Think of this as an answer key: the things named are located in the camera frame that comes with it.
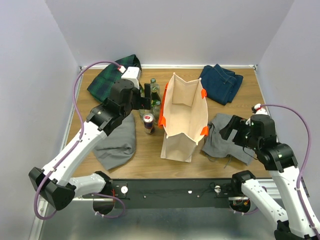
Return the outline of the beige canvas tote bag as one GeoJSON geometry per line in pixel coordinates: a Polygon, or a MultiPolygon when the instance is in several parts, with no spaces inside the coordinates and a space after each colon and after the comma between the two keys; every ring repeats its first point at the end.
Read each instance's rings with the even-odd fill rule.
{"type": "Polygon", "coordinates": [[[164,129],[162,159],[190,163],[199,142],[209,135],[207,91],[201,80],[186,81],[173,73],[165,86],[158,120],[164,129]]]}

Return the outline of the clear bottle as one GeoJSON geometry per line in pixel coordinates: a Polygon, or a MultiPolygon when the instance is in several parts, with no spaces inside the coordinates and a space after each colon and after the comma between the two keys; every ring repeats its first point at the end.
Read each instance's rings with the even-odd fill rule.
{"type": "Polygon", "coordinates": [[[143,121],[143,117],[145,114],[150,114],[151,111],[149,109],[139,109],[138,110],[140,120],[143,121]]]}
{"type": "Polygon", "coordinates": [[[154,104],[152,106],[152,114],[154,116],[154,123],[156,125],[159,122],[160,112],[161,112],[161,101],[156,100],[156,101],[154,101],[154,104]]]}
{"type": "Polygon", "coordinates": [[[151,89],[156,88],[157,94],[158,94],[158,95],[160,94],[160,86],[159,86],[159,84],[157,83],[157,80],[156,80],[155,78],[151,78],[151,79],[150,79],[150,88],[151,88],[151,89]]]}

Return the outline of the red soda can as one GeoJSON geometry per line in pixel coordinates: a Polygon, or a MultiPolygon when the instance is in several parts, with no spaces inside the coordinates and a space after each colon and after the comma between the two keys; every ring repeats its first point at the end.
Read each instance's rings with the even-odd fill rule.
{"type": "Polygon", "coordinates": [[[143,124],[144,124],[144,130],[146,134],[153,134],[155,132],[155,126],[154,126],[154,115],[152,113],[146,113],[143,115],[143,124]]]}

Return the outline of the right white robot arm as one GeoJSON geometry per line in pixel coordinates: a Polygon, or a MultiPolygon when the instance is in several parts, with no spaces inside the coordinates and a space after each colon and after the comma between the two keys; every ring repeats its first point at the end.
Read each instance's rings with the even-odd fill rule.
{"type": "Polygon", "coordinates": [[[227,140],[233,130],[234,144],[255,152],[272,177],[284,206],[262,188],[249,170],[232,175],[230,191],[248,197],[256,205],[272,223],[277,240],[318,240],[320,222],[298,183],[300,170],[293,150],[277,141],[274,120],[265,114],[254,114],[250,119],[234,115],[219,133],[227,140]]]}

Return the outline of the clear bottle back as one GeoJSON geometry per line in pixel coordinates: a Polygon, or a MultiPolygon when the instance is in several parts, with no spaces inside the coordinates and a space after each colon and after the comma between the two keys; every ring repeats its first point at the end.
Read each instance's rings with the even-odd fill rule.
{"type": "Polygon", "coordinates": [[[143,121],[143,117],[145,114],[150,114],[151,111],[149,109],[139,109],[138,110],[140,120],[143,121]]]}

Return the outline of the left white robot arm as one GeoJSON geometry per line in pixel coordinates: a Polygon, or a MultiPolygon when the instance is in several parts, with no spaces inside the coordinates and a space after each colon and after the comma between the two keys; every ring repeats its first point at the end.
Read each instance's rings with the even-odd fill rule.
{"type": "Polygon", "coordinates": [[[28,176],[37,196],[60,211],[75,198],[110,194],[111,178],[101,171],[84,177],[73,177],[80,163],[102,140],[119,127],[133,110],[151,108],[151,86],[144,85],[144,96],[131,80],[119,79],[111,87],[109,97],[94,107],[77,135],[48,164],[33,167],[28,176]]]}

